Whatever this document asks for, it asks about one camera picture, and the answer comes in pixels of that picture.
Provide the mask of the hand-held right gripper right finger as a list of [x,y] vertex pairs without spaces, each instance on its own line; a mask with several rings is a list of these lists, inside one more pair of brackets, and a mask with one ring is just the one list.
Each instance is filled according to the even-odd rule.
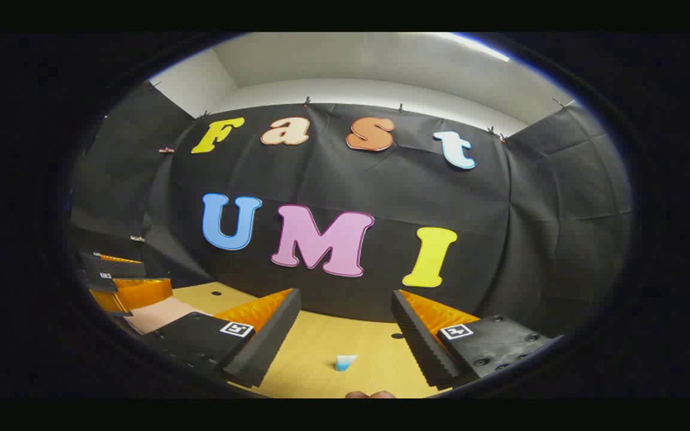
[[476,317],[396,290],[391,311],[430,387],[455,389],[519,365],[560,339],[510,317]]

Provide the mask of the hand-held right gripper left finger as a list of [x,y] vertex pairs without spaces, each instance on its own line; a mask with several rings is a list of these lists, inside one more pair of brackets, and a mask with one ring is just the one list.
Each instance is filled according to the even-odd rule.
[[301,310],[301,292],[287,289],[217,315],[194,311],[143,341],[209,380],[258,387]]

